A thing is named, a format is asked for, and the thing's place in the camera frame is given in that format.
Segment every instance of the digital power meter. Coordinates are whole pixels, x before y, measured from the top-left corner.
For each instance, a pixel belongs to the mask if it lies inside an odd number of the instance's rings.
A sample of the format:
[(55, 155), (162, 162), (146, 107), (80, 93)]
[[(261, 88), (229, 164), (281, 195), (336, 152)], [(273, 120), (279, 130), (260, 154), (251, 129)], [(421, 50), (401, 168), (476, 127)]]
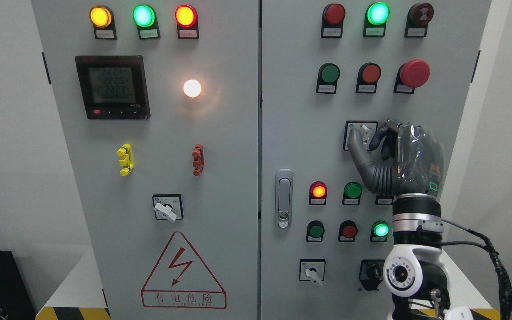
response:
[(75, 61), (89, 119), (150, 117), (142, 56), (77, 56)]

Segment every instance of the green indicator light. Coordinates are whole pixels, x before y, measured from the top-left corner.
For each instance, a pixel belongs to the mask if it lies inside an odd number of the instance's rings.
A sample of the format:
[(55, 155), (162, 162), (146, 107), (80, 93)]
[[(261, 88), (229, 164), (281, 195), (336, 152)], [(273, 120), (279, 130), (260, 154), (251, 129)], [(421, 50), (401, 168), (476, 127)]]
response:
[(384, 237), (385, 235), (388, 235), (388, 225), (384, 222), (377, 223), (372, 228), (374, 231), (374, 234), (378, 237)]
[(321, 79), (327, 83), (333, 83), (339, 79), (339, 68), (333, 64), (327, 65), (321, 71)]
[(155, 22), (155, 12), (150, 6), (141, 4), (134, 8), (134, 21), (142, 28), (151, 27)]
[(368, 11), (366, 12), (368, 22), (375, 25), (384, 24), (384, 22), (388, 20), (389, 15), (390, 9), (388, 8), (388, 4), (384, 2), (375, 2), (368, 7)]
[(345, 186), (345, 195), (351, 199), (357, 199), (362, 194), (361, 185), (356, 182), (351, 182)]
[(309, 235), (315, 239), (321, 238), (323, 233), (325, 233), (325, 230), (320, 225), (314, 225), (309, 229)]

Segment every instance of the white switch handle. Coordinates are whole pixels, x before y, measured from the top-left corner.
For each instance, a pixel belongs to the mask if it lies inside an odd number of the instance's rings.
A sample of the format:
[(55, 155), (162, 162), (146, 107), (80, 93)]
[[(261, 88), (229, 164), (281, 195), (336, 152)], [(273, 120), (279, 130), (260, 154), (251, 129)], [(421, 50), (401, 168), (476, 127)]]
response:
[(317, 271), (312, 271), (312, 270), (306, 269), (305, 275), (307, 276), (309, 281), (311, 281), (311, 283), (313, 283), (314, 285), (319, 286), (319, 287), (323, 286), (323, 281), (321, 281), (321, 279), (319, 279), (319, 276), (317, 275)]
[(173, 212), (173, 209), (169, 205), (163, 205), (158, 202), (156, 203), (154, 210), (161, 213), (165, 219), (171, 222), (175, 222), (177, 220), (177, 215)]

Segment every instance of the high voltage warning triangle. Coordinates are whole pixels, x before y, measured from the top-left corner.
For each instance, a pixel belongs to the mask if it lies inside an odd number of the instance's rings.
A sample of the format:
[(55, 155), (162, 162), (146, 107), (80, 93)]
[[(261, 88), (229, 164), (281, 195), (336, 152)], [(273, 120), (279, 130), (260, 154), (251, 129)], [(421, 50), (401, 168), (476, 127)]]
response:
[(144, 307), (226, 308), (226, 292), (197, 250), (175, 231), (142, 288)]

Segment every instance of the glowing white light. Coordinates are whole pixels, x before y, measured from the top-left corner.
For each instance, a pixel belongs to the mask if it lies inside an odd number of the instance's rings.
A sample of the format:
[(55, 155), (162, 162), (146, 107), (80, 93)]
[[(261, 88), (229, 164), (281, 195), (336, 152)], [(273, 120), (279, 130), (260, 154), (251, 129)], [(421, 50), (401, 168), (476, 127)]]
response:
[(187, 97), (198, 97), (201, 94), (201, 83), (195, 79), (185, 81), (183, 84), (183, 93), (185, 93)]

